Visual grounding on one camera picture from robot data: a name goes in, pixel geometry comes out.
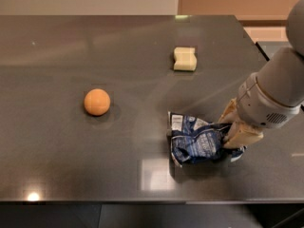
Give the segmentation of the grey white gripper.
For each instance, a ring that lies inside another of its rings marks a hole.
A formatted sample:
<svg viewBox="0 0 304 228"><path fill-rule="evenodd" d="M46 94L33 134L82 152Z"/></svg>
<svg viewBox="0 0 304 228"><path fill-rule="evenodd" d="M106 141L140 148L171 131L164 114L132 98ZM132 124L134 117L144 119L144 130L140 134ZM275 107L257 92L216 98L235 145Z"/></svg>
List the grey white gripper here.
<svg viewBox="0 0 304 228"><path fill-rule="evenodd" d="M221 124L231 125L223 146L233 149L256 143L263 138L262 128L280 128L299 111L299 105L283 106L272 100L258 85L257 74L252 73L219 117Z"/></svg>

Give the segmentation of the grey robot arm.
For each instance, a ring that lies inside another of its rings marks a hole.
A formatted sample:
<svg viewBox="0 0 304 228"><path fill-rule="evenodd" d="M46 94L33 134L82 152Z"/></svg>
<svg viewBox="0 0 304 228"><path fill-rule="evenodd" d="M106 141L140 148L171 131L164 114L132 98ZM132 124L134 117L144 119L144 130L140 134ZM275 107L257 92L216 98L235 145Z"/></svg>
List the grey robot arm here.
<svg viewBox="0 0 304 228"><path fill-rule="evenodd" d="M256 143L265 128L280 128L299 113L304 102L304 0L291 9L286 34L290 44L246 79L220 116L222 124L231 125L224 147Z"/></svg>

